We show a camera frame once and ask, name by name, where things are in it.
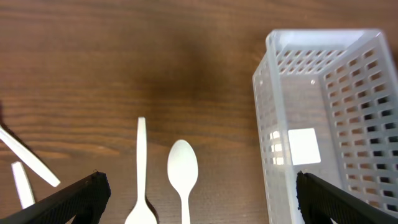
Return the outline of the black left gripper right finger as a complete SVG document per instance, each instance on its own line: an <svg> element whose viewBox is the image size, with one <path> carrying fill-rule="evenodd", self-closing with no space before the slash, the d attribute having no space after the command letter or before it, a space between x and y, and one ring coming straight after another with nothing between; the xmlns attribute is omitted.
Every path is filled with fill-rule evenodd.
<svg viewBox="0 0 398 224"><path fill-rule="evenodd" d="M311 174L298 172L298 209L306 224L394 224L397 218Z"/></svg>

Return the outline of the white plastic spoon lower-left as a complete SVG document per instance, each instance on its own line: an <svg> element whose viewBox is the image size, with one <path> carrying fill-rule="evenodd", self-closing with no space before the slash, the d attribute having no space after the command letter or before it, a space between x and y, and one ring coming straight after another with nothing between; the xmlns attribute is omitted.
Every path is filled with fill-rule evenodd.
<svg viewBox="0 0 398 224"><path fill-rule="evenodd" d="M35 198L22 163L14 162L11 167L22 208L32 206L35 203Z"/></svg>

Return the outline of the clear perforated plastic basket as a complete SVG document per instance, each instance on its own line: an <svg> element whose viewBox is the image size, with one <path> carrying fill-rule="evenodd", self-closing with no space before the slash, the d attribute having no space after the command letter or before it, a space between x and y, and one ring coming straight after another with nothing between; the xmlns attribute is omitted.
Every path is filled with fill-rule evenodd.
<svg viewBox="0 0 398 224"><path fill-rule="evenodd" d="M252 77L270 223L309 172L397 216L397 70L379 29L275 29Z"/></svg>

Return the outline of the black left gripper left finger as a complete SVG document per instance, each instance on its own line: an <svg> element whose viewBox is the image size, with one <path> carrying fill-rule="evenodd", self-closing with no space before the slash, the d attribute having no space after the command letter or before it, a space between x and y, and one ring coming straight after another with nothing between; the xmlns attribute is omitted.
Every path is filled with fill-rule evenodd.
<svg viewBox="0 0 398 224"><path fill-rule="evenodd" d="M34 205L2 218L1 224L47 224L68 221L76 224L98 224L110 196L111 189L106 174L94 172Z"/></svg>

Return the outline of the white plastic spoon far-left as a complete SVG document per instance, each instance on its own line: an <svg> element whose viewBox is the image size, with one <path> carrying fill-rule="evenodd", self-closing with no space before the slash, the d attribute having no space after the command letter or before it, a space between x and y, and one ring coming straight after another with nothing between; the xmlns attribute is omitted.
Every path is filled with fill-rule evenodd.
<svg viewBox="0 0 398 224"><path fill-rule="evenodd" d="M30 167L37 175L43 178L51 186L57 187L60 184L60 180L57 178L57 176L28 148L23 146L17 139L12 137L2 126L1 140L20 160L22 160L28 167Z"/></svg>

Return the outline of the white plastic spoon upright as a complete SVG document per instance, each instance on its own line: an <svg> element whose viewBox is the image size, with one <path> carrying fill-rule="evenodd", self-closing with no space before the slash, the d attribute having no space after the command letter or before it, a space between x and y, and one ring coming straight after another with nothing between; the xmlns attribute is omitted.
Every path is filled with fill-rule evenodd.
<svg viewBox="0 0 398 224"><path fill-rule="evenodd" d="M181 224L190 224L189 195L198 179L198 162L191 145L177 140L168 156L167 174L181 200Z"/></svg>

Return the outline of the white plastic spoon inverted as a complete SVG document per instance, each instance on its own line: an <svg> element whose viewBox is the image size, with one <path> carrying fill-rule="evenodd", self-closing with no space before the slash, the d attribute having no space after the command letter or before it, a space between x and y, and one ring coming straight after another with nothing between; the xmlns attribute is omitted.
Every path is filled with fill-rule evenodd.
<svg viewBox="0 0 398 224"><path fill-rule="evenodd" d="M147 132L146 119L139 117L137 122L136 140L136 180L137 200L134 208L125 220L125 224L157 224L155 214L146 202L146 170L147 170Z"/></svg>

